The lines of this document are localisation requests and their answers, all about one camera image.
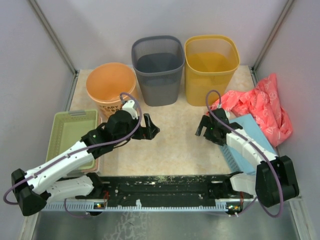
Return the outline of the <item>blue plastic basket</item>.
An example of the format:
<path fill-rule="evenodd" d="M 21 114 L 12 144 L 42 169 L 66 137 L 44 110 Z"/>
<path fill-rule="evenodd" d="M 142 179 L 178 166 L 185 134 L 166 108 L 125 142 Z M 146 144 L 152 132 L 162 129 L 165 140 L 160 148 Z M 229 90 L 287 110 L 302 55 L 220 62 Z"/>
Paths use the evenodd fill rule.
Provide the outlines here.
<path fill-rule="evenodd" d="M 269 143 L 266 136 L 263 134 L 251 114 L 246 114 L 240 117 L 229 119 L 229 122 L 238 123 L 239 125 L 241 125 L 245 132 L 251 138 L 253 138 L 261 147 L 273 154 L 276 154 L 276 151 Z M 256 173 L 256 169 L 234 148 L 226 145 L 220 146 L 219 148 L 232 173 L 243 172 L 248 175 L 254 175 Z"/>

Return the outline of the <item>yellow mesh bin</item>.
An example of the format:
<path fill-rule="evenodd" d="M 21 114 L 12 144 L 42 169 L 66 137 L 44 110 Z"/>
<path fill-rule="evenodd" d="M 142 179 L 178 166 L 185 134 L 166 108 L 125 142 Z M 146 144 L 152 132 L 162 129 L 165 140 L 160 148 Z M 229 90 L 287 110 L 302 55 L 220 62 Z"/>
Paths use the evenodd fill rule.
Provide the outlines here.
<path fill-rule="evenodd" d="M 235 43 L 224 35 L 198 35 L 184 44 L 184 86 L 187 102 L 196 107 L 206 105 L 211 90 L 225 92 L 240 57 Z"/>

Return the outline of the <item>grey mesh bin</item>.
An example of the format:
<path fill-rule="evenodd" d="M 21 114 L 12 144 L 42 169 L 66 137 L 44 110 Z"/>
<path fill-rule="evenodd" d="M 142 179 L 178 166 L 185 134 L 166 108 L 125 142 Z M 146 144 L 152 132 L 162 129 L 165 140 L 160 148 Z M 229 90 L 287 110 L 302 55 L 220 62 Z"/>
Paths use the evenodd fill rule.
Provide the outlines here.
<path fill-rule="evenodd" d="M 185 54 L 176 37 L 159 35 L 137 40 L 131 48 L 131 60 L 148 106 L 167 106 L 177 101 Z"/>

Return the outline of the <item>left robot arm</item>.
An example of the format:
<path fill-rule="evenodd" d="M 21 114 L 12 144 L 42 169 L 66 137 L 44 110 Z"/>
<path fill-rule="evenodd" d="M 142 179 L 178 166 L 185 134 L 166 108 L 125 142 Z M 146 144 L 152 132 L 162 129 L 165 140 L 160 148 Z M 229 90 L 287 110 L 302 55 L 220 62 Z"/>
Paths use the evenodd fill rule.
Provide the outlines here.
<path fill-rule="evenodd" d="M 40 212 L 51 202 L 68 198 L 97 199 L 103 195 L 100 177 L 90 172 L 81 177 L 64 180 L 68 173 L 113 151 L 118 143 L 134 140 L 152 140 L 160 129 L 149 114 L 132 116 L 125 110 L 117 111 L 107 122 L 81 137 L 68 150 L 28 171 L 17 169 L 11 174 L 12 192 L 22 215 Z"/>

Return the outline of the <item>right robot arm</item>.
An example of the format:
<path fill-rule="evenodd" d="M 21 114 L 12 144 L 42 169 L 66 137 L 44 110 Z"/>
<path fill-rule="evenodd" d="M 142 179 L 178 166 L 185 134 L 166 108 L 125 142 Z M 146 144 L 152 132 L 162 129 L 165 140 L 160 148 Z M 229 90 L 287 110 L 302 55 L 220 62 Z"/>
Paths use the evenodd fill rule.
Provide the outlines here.
<path fill-rule="evenodd" d="M 254 174 L 239 172 L 223 185 L 223 192 L 235 198 L 240 192 L 256 196 L 264 207 L 297 197 L 300 189 L 292 160 L 265 149 L 237 122 L 229 122 L 222 108 L 203 115 L 196 136 L 236 150 L 254 168 Z"/>

